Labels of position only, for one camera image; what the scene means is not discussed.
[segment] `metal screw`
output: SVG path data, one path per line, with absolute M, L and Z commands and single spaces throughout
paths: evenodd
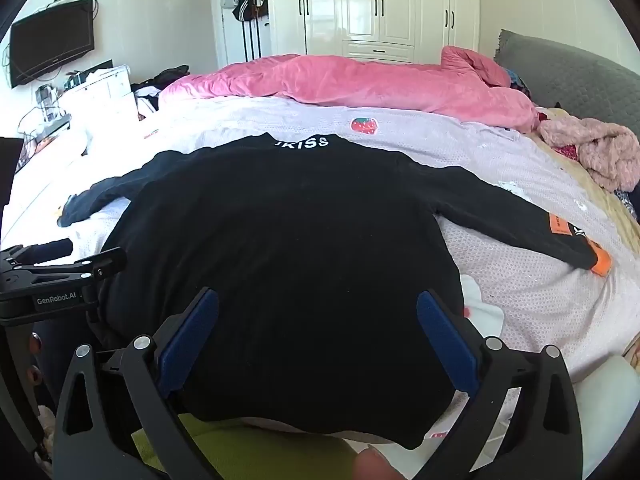
M 85 357 L 89 354 L 90 351 L 91 351 L 91 347 L 89 345 L 80 345 L 76 349 L 76 355 L 78 357 Z
M 553 345 L 549 345 L 548 347 L 546 347 L 546 354 L 549 357 L 552 357 L 553 359 L 560 357 L 560 351 L 558 349 L 558 347 L 553 346 Z
M 498 351 L 502 348 L 502 341 L 500 341 L 497 337 L 490 337 L 484 344 L 489 350 Z
M 133 346 L 136 350 L 144 350 L 151 344 L 151 339 L 149 339 L 146 335 L 141 335 L 138 339 L 133 342 Z

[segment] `sweatshirt sleeve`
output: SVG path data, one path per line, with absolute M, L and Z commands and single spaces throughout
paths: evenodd
M 473 173 L 451 166 L 418 170 L 418 193 L 431 211 L 514 247 L 548 254 L 607 276 L 610 255 L 584 231 Z

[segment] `gray headboard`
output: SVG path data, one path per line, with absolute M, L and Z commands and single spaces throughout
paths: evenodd
M 640 137 L 640 75 L 586 50 L 503 30 L 496 62 L 517 73 L 539 106 L 623 124 Z

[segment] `white door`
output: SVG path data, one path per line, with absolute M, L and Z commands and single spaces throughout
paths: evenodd
M 306 54 L 304 0 L 269 0 L 274 55 Z
M 415 44 L 415 0 L 380 0 L 380 41 Z
M 449 0 L 415 1 L 415 62 L 440 64 L 442 47 L 449 44 Z
M 239 22 L 232 9 L 222 9 L 226 64 L 242 63 L 271 55 L 271 20 L 263 16 Z
M 316 56 L 339 56 L 340 0 L 305 0 L 306 52 Z
M 478 50 L 480 0 L 450 0 L 449 10 L 449 44 Z
M 380 0 L 342 0 L 344 40 L 378 41 Z

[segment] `strawberry print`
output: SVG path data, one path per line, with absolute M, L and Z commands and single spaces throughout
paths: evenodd
M 375 119 L 359 118 L 351 122 L 351 129 L 366 135 L 373 135 L 378 130 L 378 123 Z

